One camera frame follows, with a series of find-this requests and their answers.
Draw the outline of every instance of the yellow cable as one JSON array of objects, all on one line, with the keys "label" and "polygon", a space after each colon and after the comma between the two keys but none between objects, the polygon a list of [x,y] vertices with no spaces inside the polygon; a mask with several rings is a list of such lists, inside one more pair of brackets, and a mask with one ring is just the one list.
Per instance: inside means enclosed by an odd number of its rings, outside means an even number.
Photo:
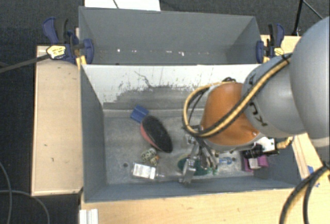
[{"label": "yellow cable", "polygon": [[293,137],[287,137],[284,141],[276,144],[277,149],[285,149],[289,146],[289,144],[293,141]]},{"label": "yellow cable", "polygon": [[[267,82],[267,80],[269,78],[271,78],[273,75],[275,75],[278,71],[280,71],[283,67],[287,66],[290,62],[291,58],[287,58],[286,60],[284,60],[283,62],[281,62],[280,64],[278,64],[277,66],[275,66],[274,68],[270,69],[268,72],[265,73],[265,75],[254,85],[254,87],[252,88],[252,90],[248,93],[248,95],[243,99],[243,101],[237,106],[237,108],[232,112],[232,114],[230,116],[228,116],[222,123],[220,123],[218,126],[216,126],[214,129],[212,129],[209,132],[206,133],[202,133],[199,134],[199,137],[208,137],[212,134],[217,133],[219,130],[221,130],[222,128],[224,128],[225,126],[227,126],[229,123],[232,122],[232,120],[235,118],[235,116],[242,111],[242,109],[245,107],[245,105],[253,98],[253,96],[257,93],[257,91]],[[218,83],[214,83],[214,84],[208,84],[205,85],[203,87],[200,87],[198,89],[196,89],[195,91],[193,91],[186,99],[185,104],[184,104],[184,108],[183,108],[183,120],[184,120],[184,124],[186,126],[186,129],[193,133],[193,134],[198,134],[199,132],[197,130],[194,130],[188,121],[187,118],[187,112],[188,112],[188,103],[190,101],[190,99],[199,91],[207,89],[213,85],[216,84],[221,84],[220,82]]]}]

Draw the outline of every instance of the green object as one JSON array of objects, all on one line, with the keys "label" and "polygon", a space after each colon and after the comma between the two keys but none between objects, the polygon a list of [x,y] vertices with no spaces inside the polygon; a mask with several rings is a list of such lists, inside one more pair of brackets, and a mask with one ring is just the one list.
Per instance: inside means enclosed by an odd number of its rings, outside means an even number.
[{"label": "green object", "polygon": [[[184,157],[182,159],[180,159],[177,163],[177,167],[179,167],[179,169],[181,171],[183,171],[184,169],[184,166],[185,166],[185,162],[187,160],[188,157]],[[194,176],[204,176],[204,175],[207,175],[208,173],[210,173],[210,169],[204,169],[202,166],[201,166],[201,162],[200,160],[196,160],[195,161],[195,165],[194,165],[194,168],[196,169],[196,172],[194,173]]]}]

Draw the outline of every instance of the dark carpet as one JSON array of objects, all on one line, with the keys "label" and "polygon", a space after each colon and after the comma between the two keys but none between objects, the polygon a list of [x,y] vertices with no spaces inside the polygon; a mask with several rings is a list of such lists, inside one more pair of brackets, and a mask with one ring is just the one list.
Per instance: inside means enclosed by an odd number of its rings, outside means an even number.
[{"label": "dark carpet", "polygon": [[[306,0],[322,16],[329,16],[329,0]],[[268,33],[268,23],[280,23],[286,33],[293,30],[299,0],[160,0],[162,10],[254,15],[260,33]],[[78,6],[84,0],[0,0],[0,62],[18,63],[35,56],[38,43],[47,42],[41,24],[50,17],[69,19],[78,25]],[[305,5],[300,34],[319,20]],[[0,162],[12,188],[29,192],[31,179],[34,111],[34,66],[0,74]],[[7,189],[0,172],[0,190]],[[77,223],[78,196],[41,197],[51,223]],[[0,194],[0,223],[6,223],[8,196]],[[46,223],[45,213],[32,199],[15,195],[11,223]]]}]

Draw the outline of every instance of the wooden board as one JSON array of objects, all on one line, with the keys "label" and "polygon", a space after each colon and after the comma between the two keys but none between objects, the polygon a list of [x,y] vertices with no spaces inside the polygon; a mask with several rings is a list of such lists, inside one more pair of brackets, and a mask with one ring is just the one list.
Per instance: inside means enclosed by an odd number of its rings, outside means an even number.
[{"label": "wooden board", "polygon": [[[47,47],[38,47],[37,56]],[[50,59],[37,63],[31,193],[78,193],[83,186],[78,130],[78,68]]]},{"label": "wooden board", "polygon": [[[324,176],[312,191],[310,223],[327,223],[330,185]],[[212,224],[278,223],[282,206],[291,189],[244,192],[208,196],[119,201],[82,204],[85,210],[98,209],[99,224]],[[302,196],[289,210],[286,223],[303,223]]]}]

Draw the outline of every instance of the yellow tag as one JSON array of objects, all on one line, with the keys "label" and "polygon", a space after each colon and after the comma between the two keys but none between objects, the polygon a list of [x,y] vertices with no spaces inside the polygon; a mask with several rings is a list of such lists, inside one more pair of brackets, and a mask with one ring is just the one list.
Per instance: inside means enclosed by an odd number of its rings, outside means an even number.
[{"label": "yellow tag", "polygon": [[263,57],[263,63],[266,63],[266,62],[268,62],[270,60],[270,58],[269,57]]},{"label": "yellow tag", "polygon": [[275,48],[275,49],[274,49],[274,52],[275,52],[275,55],[277,55],[277,56],[284,55],[284,51],[283,51],[283,49],[280,48],[280,47]]},{"label": "yellow tag", "polygon": [[63,45],[52,45],[46,50],[46,52],[51,59],[61,59],[65,57],[65,50],[66,48]]}]

